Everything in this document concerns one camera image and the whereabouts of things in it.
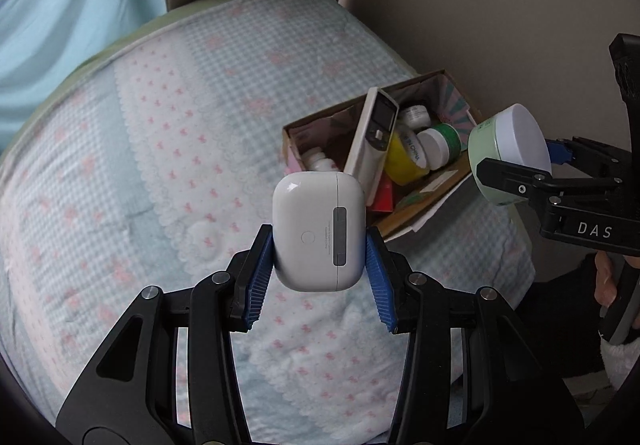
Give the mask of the person's right hand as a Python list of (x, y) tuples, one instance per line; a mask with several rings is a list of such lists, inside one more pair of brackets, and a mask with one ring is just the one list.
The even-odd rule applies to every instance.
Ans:
[(606, 252), (598, 251), (594, 258), (594, 264), (597, 269), (594, 298), (601, 306), (610, 307), (617, 295), (613, 261)]

